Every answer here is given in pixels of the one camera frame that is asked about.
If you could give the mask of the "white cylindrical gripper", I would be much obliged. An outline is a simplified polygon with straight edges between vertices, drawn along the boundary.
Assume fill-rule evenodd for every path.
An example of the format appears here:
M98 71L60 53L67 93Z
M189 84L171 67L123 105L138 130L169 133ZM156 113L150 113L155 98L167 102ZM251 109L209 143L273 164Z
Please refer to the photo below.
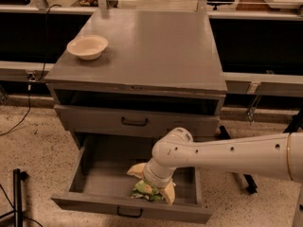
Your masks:
M131 166L127 174L138 179L145 178L153 186L161 188L160 194L168 205L172 205L175 201L174 183L171 181L174 171L174 167L161 166L151 158L146 164Z

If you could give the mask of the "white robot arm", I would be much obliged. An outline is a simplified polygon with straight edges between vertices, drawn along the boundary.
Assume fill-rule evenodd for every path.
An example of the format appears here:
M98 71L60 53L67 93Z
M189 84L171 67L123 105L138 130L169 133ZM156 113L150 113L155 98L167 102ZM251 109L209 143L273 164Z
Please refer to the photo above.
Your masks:
M131 166L127 174L173 204L172 176L180 167L210 167L303 183L303 133L195 142L188 130L175 128L154 144L147 163Z

